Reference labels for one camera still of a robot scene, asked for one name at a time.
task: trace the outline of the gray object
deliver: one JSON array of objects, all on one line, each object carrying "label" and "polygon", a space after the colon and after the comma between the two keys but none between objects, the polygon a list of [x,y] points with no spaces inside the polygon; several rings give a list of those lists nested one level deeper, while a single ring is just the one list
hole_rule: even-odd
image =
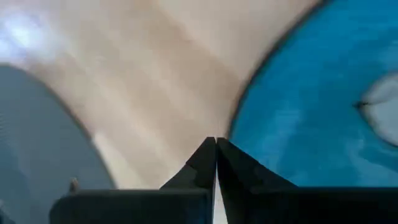
[{"label": "gray object", "polygon": [[48,223],[71,178],[83,189],[113,189],[88,136],[42,83],[0,67],[0,200],[16,224]]}]

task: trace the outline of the black plastic part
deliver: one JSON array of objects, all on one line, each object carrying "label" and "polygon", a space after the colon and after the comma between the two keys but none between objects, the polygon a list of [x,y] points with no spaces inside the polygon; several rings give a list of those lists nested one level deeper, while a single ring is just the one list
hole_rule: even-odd
[{"label": "black plastic part", "polygon": [[159,190],[79,190],[58,200],[51,224],[213,223],[217,148],[206,138]]},{"label": "black plastic part", "polygon": [[218,138],[218,178],[229,224],[247,223],[256,199],[252,190],[291,189],[295,185],[273,173],[225,138]]},{"label": "black plastic part", "polygon": [[218,139],[218,177],[229,224],[398,223],[398,189],[296,187]]},{"label": "black plastic part", "polygon": [[53,224],[207,224],[211,198],[204,189],[81,190],[58,200]]},{"label": "black plastic part", "polygon": [[182,169],[161,189],[201,187],[213,191],[216,163],[216,141],[213,137],[207,137]]}]

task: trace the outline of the wooden floor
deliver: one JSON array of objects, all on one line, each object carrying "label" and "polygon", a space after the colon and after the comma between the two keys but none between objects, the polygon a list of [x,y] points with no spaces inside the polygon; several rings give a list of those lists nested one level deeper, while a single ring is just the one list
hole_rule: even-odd
[{"label": "wooden floor", "polygon": [[0,61],[46,83],[120,188],[157,188],[316,0],[0,0]]}]

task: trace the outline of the black triangular tab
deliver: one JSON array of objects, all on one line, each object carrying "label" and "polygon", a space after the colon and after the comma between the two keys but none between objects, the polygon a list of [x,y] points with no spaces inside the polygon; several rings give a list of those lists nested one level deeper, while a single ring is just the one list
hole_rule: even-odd
[{"label": "black triangular tab", "polygon": [[172,177],[162,189],[214,188],[216,173],[216,141],[213,137],[207,137],[182,169]]},{"label": "black triangular tab", "polygon": [[257,160],[240,150],[225,138],[218,138],[217,145],[236,174],[236,177],[248,191],[256,188],[285,189],[295,185],[273,171],[265,168]]}]

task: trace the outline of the blue object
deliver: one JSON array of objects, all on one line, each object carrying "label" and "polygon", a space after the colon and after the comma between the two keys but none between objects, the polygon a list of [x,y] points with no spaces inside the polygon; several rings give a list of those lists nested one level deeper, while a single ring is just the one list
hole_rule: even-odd
[{"label": "blue object", "polygon": [[258,71],[230,140],[299,186],[398,186],[398,148],[353,106],[397,70],[398,1],[329,1]]},{"label": "blue object", "polygon": [[16,224],[48,223],[72,177],[114,185],[96,149],[54,95],[22,70],[0,66],[0,204]]}]

